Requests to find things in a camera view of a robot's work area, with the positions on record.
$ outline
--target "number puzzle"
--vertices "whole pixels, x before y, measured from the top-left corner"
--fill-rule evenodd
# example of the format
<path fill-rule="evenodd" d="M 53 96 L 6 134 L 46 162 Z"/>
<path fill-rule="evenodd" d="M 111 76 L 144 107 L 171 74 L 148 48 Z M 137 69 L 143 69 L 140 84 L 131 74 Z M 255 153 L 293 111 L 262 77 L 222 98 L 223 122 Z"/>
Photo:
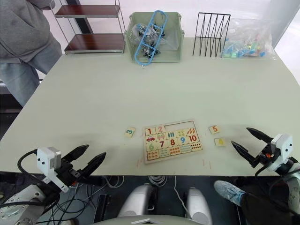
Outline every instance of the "number puzzle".
<path fill-rule="evenodd" d="M 193 120 L 144 127 L 145 163 L 188 155 L 202 150 Z"/>

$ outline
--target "white cable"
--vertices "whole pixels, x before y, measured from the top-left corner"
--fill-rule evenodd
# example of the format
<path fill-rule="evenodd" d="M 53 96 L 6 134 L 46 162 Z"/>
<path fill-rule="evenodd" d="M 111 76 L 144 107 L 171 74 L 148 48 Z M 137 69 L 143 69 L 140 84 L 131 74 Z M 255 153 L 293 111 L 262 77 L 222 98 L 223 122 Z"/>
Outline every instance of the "white cable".
<path fill-rule="evenodd" d="M 166 184 L 168 177 L 167 176 L 148 176 L 148 179 L 151 184 L 162 187 Z"/>
<path fill-rule="evenodd" d="M 185 209 L 186 213 L 187 213 L 187 216 L 189 219 L 191 219 L 191 214 L 189 213 L 188 209 L 186 208 L 186 206 L 184 205 L 183 203 L 183 200 L 180 198 L 179 194 L 178 194 L 178 191 L 176 190 L 176 185 L 177 185 L 177 179 L 176 179 L 176 176 L 175 177 L 175 185 L 174 185 L 174 191 L 176 192 L 177 194 L 177 197 L 179 198 L 179 200 L 181 201 L 181 204 L 182 204 L 182 207 Z"/>
<path fill-rule="evenodd" d="M 106 183 L 107 183 L 107 185 L 110 187 L 110 188 L 119 188 L 119 187 L 121 187 L 122 185 L 123 185 L 123 183 L 124 183 L 124 180 L 125 180 L 125 177 L 124 176 L 122 176 L 122 178 L 123 178 L 123 181 L 119 184 L 119 176 L 117 177 L 117 183 L 115 184 L 115 185 L 112 185 L 109 181 L 110 181 L 110 179 L 108 180 L 107 179 L 107 177 L 106 176 L 104 176 L 104 179 L 106 180 Z"/>

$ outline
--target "number 3 puzzle piece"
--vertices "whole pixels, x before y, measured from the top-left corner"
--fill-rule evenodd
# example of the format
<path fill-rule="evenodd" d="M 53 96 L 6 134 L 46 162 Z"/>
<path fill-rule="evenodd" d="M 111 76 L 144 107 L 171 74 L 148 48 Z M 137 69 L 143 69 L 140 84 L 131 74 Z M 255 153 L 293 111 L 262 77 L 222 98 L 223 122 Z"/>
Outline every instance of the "number 3 puzzle piece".
<path fill-rule="evenodd" d="M 128 127 L 127 130 L 125 131 L 125 137 L 132 137 L 133 134 L 135 133 L 135 128 L 134 127 Z"/>

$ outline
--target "gray hoodie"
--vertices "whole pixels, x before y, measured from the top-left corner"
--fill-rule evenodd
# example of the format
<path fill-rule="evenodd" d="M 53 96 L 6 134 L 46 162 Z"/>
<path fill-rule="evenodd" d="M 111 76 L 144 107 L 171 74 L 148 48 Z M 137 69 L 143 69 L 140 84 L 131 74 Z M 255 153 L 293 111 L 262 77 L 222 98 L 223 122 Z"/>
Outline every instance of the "gray hoodie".
<path fill-rule="evenodd" d="M 53 36 L 42 12 L 50 4 L 51 0 L 0 0 L 0 62 L 28 62 L 50 44 Z"/>

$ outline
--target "shoe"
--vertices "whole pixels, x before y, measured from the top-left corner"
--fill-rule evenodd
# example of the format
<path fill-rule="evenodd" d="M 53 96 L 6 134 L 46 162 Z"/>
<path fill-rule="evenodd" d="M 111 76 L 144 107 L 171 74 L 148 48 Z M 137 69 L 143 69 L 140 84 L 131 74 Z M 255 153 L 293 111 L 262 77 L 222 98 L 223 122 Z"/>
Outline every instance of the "shoe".
<path fill-rule="evenodd" d="M 240 206 L 240 202 L 243 194 L 245 194 L 245 191 L 239 189 L 238 187 L 234 186 L 229 182 L 222 180 L 217 180 L 214 183 L 214 187 L 216 192 L 218 192 L 218 194 L 221 195 L 223 198 Z"/>

